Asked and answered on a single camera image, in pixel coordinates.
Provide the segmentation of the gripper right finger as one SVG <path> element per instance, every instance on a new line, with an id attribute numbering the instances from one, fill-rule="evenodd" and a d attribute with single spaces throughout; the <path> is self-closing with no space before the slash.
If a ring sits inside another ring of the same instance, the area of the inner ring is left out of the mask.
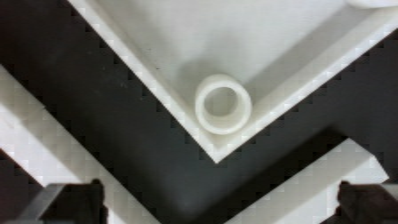
<path id="1" fill-rule="evenodd" d="M 321 224 L 398 224 L 398 184 L 343 181 L 336 212 Z"/>

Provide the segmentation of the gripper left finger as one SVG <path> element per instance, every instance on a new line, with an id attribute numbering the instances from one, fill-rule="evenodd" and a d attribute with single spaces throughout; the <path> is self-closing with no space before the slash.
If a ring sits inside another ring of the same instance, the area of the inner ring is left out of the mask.
<path id="1" fill-rule="evenodd" d="M 19 214 L 35 224 L 108 224 L 105 186 L 98 179 L 89 183 L 50 184 Z"/>

